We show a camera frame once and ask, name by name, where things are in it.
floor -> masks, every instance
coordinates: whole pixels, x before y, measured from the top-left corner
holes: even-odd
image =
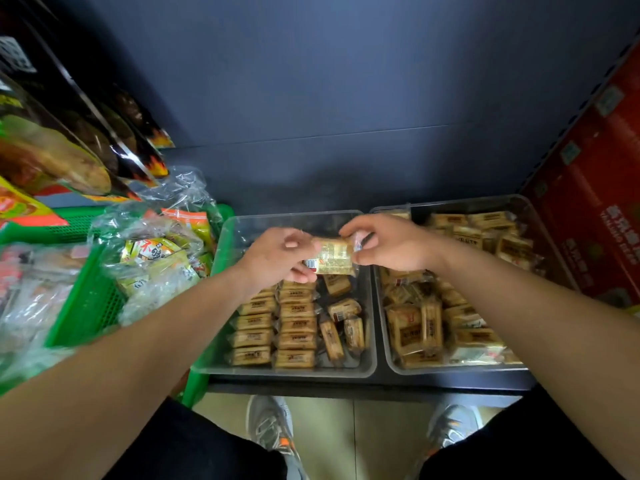
[[[194,411],[246,437],[248,395],[207,394]],[[312,480],[402,480],[424,450],[429,403],[287,397],[294,441]],[[499,409],[480,408],[486,422]]]

dark gray wall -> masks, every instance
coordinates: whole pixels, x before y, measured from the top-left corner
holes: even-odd
[[[511,193],[640,0],[48,0],[239,213]]]

left hand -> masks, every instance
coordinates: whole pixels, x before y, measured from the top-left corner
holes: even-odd
[[[255,240],[236,266],[245,271],[256,293],[283,279],[313,282],[316,274],[301,261],[318,256],[320,247],[311,234],[290,227],[272,227]]]

clear plastic tray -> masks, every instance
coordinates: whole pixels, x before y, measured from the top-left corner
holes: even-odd
[[[308,212],[302,214],[274,214],[268,216],[232,217],[225,222],[220,234],[218,251],[214,261],[214,272],[220,272],[233,266],[245,250],[260,234],[270,227],[295,227],[313,235],[336,237],[340,228],[352,218],[361,215],[359,210],[337,210],[334,212]],[[317,303],[326,309],[329,303],[352,296],[362,307],[365,329],[365,343],[368,348],[359,358],[352,356],[347,348],[343,367],[331,366],[326,352],[316,358],[316,368],[308,370],[275,371],[270,365],[255,367],[231,367],[225,361],[225,355],[231,350],[227,339],[233,328],[227,323],[213,340],[207,350],[196,361],[192,370],[204,374],[236,374],[245,376],[293,376],[320,378],[366,378],[373,374],[377,366],[375,327],[373,327],[373,290],[371,273],[368,267],[361,267],[357,277],[349,277],[352,291],[338,298],[331,298],[326,293],[324,280],[319,276],[317,289],[322,297]]]
[[[388,207],[375,207],[372,213],[382,210],[397,209],[398,205]],[[534,252],[545,258],[546,278],[567,288],[578,290],[578,286],[573,279],[564,260],[561,258],[556,245],[551,240],[547,229],[540,220],[538,213],[533,208],[531,202],[522,195],[502,195],[495,197],[469,198],[462,200],[445,200],[440,202],[411,204],[412,220],[417,224],[423,224],[432,213],[440,214],[477,214],[481,212],[495,212],[498,210],[508,210],[516,215],[519,222],[526,224],[527,229],[524,237],[533,239]],[[418,376],[423,374],[437,374],[439,372],[480,372],[480,371],[501,371],[501,370],[526,370],[523,364],[496,364],[496,365],[443,365],[439,367],[426,367],[424,369],[404,369],[396,362],[395,352],[391,349],[387,328],[387,316],[382,304],[383,296],[380,281],[380,270],[374,266],[373,274],[376,281],[376,292],[378,295],[378,307],[380,309],[380,320],[382,329],[382,340],[385,348],[387,364],[396,374],[402,376]]]

hand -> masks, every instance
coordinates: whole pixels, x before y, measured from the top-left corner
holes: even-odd
[[[444,265],[439,249],[446,238],[402,217],[367,214],[354,218],[340,229],[343,237],[356,232],[359,237],[374,234],[363,249],[353,255],[354,263],[377,264],[396,271],[428,269],[436,272]]]
[[[320,243],[313,241],[311,234],[272,227],[255,240],[236,266],[245,271],[245,279],[257,293],[282,279],[299,283],[316,281],[316,274],[300,261],[314,258],[319,252]]]

